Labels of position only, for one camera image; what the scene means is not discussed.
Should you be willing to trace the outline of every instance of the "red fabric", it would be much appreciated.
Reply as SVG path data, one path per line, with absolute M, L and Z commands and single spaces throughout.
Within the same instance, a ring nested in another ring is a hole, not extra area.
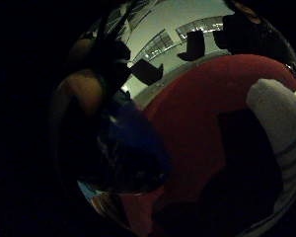
M 223 56 L 193 68 L 167 87 L 145 110 L 173 158 L 164 187 L 140 197 L 122 197 L 134 233 L 166 236 L 151 213 L 179 201 L 196 201 L 225 166 L 217 115 L 247 107 L 249 89 L 260 78 L 277 79 L 296 90 L 284 65 L 255 55 Z

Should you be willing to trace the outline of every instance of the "person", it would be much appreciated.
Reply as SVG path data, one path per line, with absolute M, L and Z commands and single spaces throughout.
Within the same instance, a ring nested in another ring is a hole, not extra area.
M 169 156 L 148 120 L 119 90 L 130 74 L 128 47 L 111 34 L 83 34 L 70 50 L 55 91 L 52 130 L 60 179 L 96 208 L 94 197 L 158 189 Z
M 233 54 L 257 54 L 287 64 L 296 72 L 296 52 L 263 15 L 269 1 L 224 0 L 234 15 L 223 18 L 227 48 Z

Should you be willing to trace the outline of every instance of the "dark background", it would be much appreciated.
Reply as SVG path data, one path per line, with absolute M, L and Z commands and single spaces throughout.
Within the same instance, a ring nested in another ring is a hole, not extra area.
M 108 2 L 0 1 L 0 236 L 130 236 L 65 200 L 48 150 L 57 69 Z M 296 1 L 268 12 L 296 48 Z M 266 236 L 296 236 L 296 203 Z

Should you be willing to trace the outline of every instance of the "black chair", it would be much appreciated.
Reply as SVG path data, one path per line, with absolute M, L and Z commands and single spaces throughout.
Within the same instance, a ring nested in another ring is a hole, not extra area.
M 228 47 L 225 32 L 223 32 L 223 31 L 214 31 L 213 35 L 214 35 L 215 43 L 220 49 L 226 49 Z
M 156 68 L 144 59 L 137 61 L 131 68 L 131 73 L 138 78 L 139 81 L 150 86 L 159 81 L 164 75 L 164 65 L 161 64 Z
M 205 55 L 205 39 L 203 31 L 187 33 L 186 52 L 178 57 L 184 61 L 195 61 Z

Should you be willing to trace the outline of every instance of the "window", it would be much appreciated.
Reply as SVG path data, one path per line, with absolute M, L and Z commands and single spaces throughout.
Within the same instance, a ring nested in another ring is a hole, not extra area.
M 223 17 L 213 17 L 199 19 L 191 23 L 187 23 L 177 28 L 177 33 L 182 41 L 186 40 L 186 34 L 188 32 L 203 31 L 204 33 L 210 33 L 214 31 L 223 30 Z
M 136 63 L 140 59 L 150 61 L 173 46 L 174 42 L 171 40 L 166 30 L 162 30 L 140 50 L 133 62 Z

